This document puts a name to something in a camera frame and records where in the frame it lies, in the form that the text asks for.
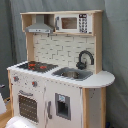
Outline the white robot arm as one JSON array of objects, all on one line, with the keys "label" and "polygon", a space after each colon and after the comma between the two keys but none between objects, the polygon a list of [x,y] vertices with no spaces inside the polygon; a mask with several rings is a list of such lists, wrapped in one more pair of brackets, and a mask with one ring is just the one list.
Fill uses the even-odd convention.
[{"label": "white robot arm", "polygon": [[0,93],[0,115],[6,112],[6,105]]}]

